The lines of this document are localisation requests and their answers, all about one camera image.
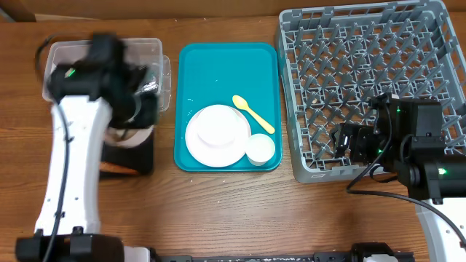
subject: black mount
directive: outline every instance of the black mount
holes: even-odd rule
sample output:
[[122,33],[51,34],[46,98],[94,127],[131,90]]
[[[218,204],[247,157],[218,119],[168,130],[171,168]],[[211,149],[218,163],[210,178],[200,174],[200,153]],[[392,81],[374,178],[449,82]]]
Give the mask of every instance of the black mount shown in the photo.
[[[50,237],[39,231],[34,237],[16,241],[16,258],[19,262],[42,262]],[[161,262],[155,249],[148,248],[151,261]],[[102,234],[82,234],[79,228],[71,235],[56,236],[49,262],[125,262],[124,246],[118,237]]]
[[189,255],[162,256],[162,262],[363,262],[372,255],[394,256],[399,262],[415,262],[414,254],[393,252],[387,244],[378,242],[358,243],[347,252],[318,252],[313,255],[256,255],[247,257],[193,258]]

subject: plastic container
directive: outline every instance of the plastic container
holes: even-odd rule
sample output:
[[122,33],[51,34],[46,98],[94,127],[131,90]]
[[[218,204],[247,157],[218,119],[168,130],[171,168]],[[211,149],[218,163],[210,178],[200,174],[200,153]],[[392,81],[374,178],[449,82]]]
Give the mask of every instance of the plastic container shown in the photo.
[[[147,80],[153,82],[151,88],[154,88],[159,97],[160,111],[166,111],[170,105],[171,75],[170,59],[162,53],[162,42],[156,38],[123,39],[123,41],[127,45],[125,61],[149,67],[148,77],[151,79]],[[44,78],[49,77],[57,64],[73,63],[83,58],[88,49],[88,40],[54,43],[50,47]],[[45,84],[42,87],[42,96],[45,100],[50,100]]]
[[285,10],[276,40],[297,181],[359,175],[365,167],[333,157],[329,132],[373,124],[368,98],[387,91],[440,101],[446,154],[466,152],[465,59],[441,1]]

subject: wooden table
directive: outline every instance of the wooden table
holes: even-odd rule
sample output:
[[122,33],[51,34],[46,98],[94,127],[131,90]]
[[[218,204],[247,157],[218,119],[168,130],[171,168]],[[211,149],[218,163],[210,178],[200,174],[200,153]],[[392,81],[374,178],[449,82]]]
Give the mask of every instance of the wooden table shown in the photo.
[[[466,17],[451,14],[466,49]],[[178,55],[193,42],[274,44],[278,17],[127,20],[0,25],[0,261],[14,260],[17,237],[39,216],[52,147],[50,105],[33,71],[36,47],[51,33],[116,31],[157,37],[172,66],[172,100],[156,133],[150,177],[100,182],[102,232],[161,255],[278,255],[348,250],[386,242],[394,250],[428,252],[414,206],[396,199],[346,194],[347,181],[301,184],[292,173],[282,110],[283,162],[266,173],[187,173],[173,161]],[[282,107],[285,106],[282,94]],[[361,187],[406,194],[399,183]]]

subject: small white cup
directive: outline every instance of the small white cup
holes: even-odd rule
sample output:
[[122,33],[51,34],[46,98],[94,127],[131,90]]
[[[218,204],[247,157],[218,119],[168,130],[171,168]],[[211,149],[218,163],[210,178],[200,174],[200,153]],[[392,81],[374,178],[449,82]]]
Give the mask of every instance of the small white cup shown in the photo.
[[246,144],[246,156],[255,166],[261,166],[269,161],[275,154],[275,143],[264,134],[251,135]]

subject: black base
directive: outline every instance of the black base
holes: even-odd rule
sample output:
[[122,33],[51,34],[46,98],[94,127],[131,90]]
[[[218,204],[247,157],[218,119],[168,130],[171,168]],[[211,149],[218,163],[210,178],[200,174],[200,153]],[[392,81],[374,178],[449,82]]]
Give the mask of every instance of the black base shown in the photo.
[[318,252],[310,255],[249,255],[244,257],[192,258],[188,255],[162,256],[162,262],[363,262],[364,258],[376,254],[395,256],[399,262],[415,262],[414,254],[393,252],[387,244],[370,242],[352,246],[348,252]]
[[[139,146],[121,148],[103,144],[102,162],[115,164],[136,171],[139,175],[150,175],[154,170],[154,131]],[[121,172],[100,171],[101,178],[133,175]]]
[[[16,240],[15,254],[19,262],[42,262],[50,237],[37,234]],[[125,262],[123,243],[118,237],[101,234],[56,236],[48,262]]]

